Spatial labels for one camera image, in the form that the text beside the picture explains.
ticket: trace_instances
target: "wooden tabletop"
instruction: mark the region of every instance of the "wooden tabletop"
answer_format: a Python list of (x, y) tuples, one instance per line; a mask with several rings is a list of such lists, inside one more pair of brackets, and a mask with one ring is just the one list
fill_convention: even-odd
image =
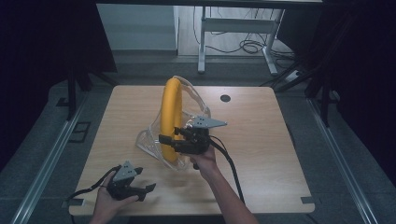
[[(195, 87), (213, 119), (228, 122), (212, 129), (227, 147), (252, 213), (310, 213), (311, 193), (290, 140), (274, 92), (265, 87)], [(220, 96), (231, 101), (224, 103)], [(94, 184), (111, 167), (130, 161), (143, 167), (133, 187), (156, 183), (142, 203), (126, 207), (124, 216), (220, 214), (212, 191), (198, 171), (173, 171), (135, 145), (140, 131), (153, 122), (161, 107), (161, 86), (114, 88), (76, 190)], [(229, 163), (216, 152), (221, 172), (236, 186)], [(75, 216), (91, 215), (97, 190), (78, 196), (82, 206), (70, 206)]]

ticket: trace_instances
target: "yellow ring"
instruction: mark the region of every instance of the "yellow ring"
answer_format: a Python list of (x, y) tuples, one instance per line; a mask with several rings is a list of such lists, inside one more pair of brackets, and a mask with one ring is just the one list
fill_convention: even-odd
[[(181, 128), (181, 115), (181, 83), (177, 78), (172, 77), (163, 89), (160, 134), (170, 136), (172, 139), (180, 139), (180, 136), (175, 136), (175, 127)], [(161, 144), (161, 151), (167, 161), (174, 162), (177, 159), (172, 147)]]

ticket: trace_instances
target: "white wall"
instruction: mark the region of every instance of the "white wall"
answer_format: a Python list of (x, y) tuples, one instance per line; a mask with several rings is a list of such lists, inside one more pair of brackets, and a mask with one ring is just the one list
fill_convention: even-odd
[(173, 6), (97, 4), (111, 49), (177, 49)]

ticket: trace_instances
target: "black round hole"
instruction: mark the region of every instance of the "black round hole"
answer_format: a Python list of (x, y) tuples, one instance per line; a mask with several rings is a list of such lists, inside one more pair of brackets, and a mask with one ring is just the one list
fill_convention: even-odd
[(220, 100), (221, 100), (222, 102), (227, 103), (227, 102), (230, 102), (230, 101), (231, 101), (231, 97), (230, 97), (229, 95), (221, 95), (221, 96), (220, 96)]

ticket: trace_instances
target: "person's left hand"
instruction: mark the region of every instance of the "person's left hand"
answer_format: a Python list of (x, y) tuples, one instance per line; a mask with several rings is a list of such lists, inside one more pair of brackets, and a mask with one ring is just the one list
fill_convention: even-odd
[(110, 182), (111, 177), (115, 173), (116, 172), (114, 171), (111, 172), (106, 177), (103, 185), (99, 188), (96, 198), (95, 209), (93, 211), (93, 216), (90, 223), (107, 223), (121, 210), (122, 207), (129, 203), (134, 203), (139, 199), (137, 195), (131, 196), (122, 201), (117, 201), (111, 197), (106, 187), (108, 185), (108, 182)]

